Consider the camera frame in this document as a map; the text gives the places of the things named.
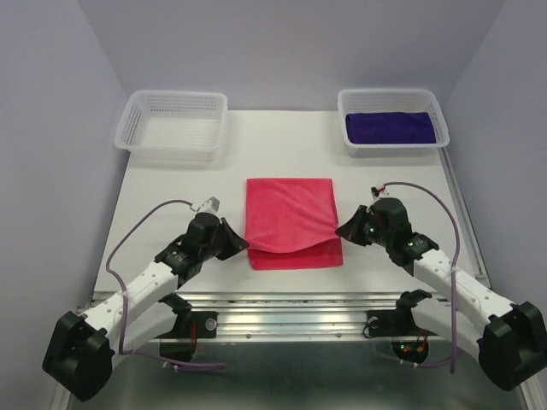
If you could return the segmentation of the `pink towel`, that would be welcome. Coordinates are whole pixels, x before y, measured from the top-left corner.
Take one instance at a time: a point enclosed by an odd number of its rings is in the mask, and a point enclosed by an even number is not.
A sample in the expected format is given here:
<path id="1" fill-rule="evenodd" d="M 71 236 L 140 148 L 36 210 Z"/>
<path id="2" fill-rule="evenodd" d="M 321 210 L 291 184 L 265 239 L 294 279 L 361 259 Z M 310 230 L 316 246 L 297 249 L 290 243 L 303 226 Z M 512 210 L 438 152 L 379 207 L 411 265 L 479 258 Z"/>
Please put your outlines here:
<path id="1" fill-rule="evenodd" d="M 246 182 L 244 238 L 257 271 L 344 264 L 331 179 L 253 178 Z"/>

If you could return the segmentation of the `purple towel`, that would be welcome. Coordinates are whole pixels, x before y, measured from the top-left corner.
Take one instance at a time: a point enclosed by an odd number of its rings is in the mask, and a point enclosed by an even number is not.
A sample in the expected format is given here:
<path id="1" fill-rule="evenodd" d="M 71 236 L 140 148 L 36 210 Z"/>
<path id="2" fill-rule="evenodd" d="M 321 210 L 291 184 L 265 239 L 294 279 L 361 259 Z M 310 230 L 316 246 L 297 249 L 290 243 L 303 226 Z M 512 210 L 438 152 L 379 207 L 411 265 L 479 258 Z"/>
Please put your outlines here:
<path id="1" fill-rule="evenodd" d="M 354 113 L 345 116 L 348 139 L 353 144 L 435 144 L 427 112 Z"/>

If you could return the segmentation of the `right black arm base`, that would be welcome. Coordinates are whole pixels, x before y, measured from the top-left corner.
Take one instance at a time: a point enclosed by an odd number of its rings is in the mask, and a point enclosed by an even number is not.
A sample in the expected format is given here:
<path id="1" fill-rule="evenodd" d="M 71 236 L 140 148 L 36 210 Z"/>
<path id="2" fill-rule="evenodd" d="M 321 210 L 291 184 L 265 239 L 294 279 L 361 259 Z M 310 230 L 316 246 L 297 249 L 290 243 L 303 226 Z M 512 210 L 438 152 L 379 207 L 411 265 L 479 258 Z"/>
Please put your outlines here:
<path id="1" fill-rule="evenodd" d="M 368 311 L 362 334 L 367 339 L 389 338 L 391 358 L 402 364 L 424 365 L 429 355 L 429 332 L 395 310 Z"/>

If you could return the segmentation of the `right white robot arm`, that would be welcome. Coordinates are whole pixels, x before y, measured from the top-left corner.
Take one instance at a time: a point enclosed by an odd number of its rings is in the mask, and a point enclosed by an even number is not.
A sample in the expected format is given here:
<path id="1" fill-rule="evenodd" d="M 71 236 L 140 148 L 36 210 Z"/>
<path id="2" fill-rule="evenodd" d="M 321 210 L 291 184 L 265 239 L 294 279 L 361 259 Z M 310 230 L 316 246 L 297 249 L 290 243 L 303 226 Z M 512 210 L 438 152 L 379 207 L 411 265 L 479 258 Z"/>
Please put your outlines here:
<path id="1" fill-rule="evenodd" d="M 369 310 L 365 337 L 410 337 L 419 331 L 453 343 L 478 361 L 500 389 L 510 391 L 546 367 L 546 328 L 537 307 L 496 294 L 429 237 L 414 231 L 402 202 L 384 197 L 360 206 L 336 233 L 353 244 L 382 247 L 391 262 L 436 290 L 405 291 L 392 310 Z"/>

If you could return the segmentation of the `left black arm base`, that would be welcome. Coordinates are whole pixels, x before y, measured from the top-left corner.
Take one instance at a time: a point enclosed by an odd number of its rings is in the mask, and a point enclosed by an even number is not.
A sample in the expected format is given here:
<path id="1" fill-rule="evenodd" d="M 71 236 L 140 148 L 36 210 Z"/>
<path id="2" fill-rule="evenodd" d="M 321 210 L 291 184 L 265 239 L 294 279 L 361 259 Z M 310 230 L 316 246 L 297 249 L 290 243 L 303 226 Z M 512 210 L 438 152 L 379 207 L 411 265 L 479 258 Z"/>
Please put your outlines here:
<path id="1" fill-rule="evenodd" d="M 170 360 L 190 362 L 200 339 L 216 338 L 218 313 L 215 311 L 180 314 L 174 327 L 159 338 L 159 354 Z"/>

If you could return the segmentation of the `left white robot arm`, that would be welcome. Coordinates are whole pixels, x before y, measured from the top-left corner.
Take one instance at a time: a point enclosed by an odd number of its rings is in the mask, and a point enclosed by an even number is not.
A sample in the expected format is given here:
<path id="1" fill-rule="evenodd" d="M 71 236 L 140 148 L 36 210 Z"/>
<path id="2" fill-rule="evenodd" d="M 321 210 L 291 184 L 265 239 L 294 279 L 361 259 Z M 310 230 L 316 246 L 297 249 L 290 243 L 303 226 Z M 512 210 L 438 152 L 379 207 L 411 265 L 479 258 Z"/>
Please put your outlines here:
<path id="1" fill-rule="evenodd" d="M 191 304 L 177 290 L 196 276 L 203 263 L 225 261 L 248 248 L 223 218 L 198 213 L 186 233 L 174 239 L 129 284 L 82 314 L 57 320 L 43 370 L 80 401 L 94 397 L 128 355 L 140 354 L 148 341 L 169 334 L 197 335 Z"/>

